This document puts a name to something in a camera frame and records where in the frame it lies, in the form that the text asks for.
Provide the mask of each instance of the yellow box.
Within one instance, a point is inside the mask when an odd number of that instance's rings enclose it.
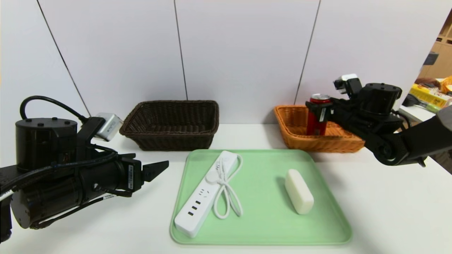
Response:
[[[413,84],[410,94],[440,108],[445,108],[452,104],[452,97],[441,93],[437,87],[429,89],[422,85]]]

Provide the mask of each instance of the soap bar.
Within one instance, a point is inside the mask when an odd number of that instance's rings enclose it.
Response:
[[[314,206],[314,197],[300,172],[289,169],[286,175],[286,190],[298,214],[307,214]]]

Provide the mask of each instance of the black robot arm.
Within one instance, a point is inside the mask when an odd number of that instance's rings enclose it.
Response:
[[[25,105],[33,99],[59,105],[83,123],[58,118],[27,118]],[[66,105],[44,96],[25,99],[22,120],[16,122],[16,165],[0,169],[0,241],[11,236],[12,210],[23,228],[41,229],[87,206],[112,196],[131,197],[152,181],[168,161],[141,165],[135,154],[91,144],[98,136],[108,141],[122,121],[114,114],[85,118]]]
[[[419,163],[427,156],[452,149],[452,107],[444,108],[431,119],[410,126],[408,119],[392,110],[400,98],[399,87],[370,83],[362,87],[356,75],[344,75],[334,82],[337,90],[350,99],[331,98],[331,103],[306,106],[323,121],[332,121],[359,136],[365,147],[385,165]],[[408,122],[405,129],[402,115]]]

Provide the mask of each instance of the can lid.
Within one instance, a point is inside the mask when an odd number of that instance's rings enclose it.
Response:
[[[317,99],[317,100],[328,100],[331,97],[329,95],[326,94],[313,94],[311,95],[312,99]]]

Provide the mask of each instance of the power strip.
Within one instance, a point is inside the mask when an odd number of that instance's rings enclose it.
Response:
[[[237,165],[237,154],[223,151],[174,219],[176,228],[191,238],[198,234],[212,209],[215,196],[220,190],[220,184],[209,183],[206,180],[207,175],[217,174],[217,168],[220,167],[220,158],[222,158],[225,173],[231,174],[232,169]]]

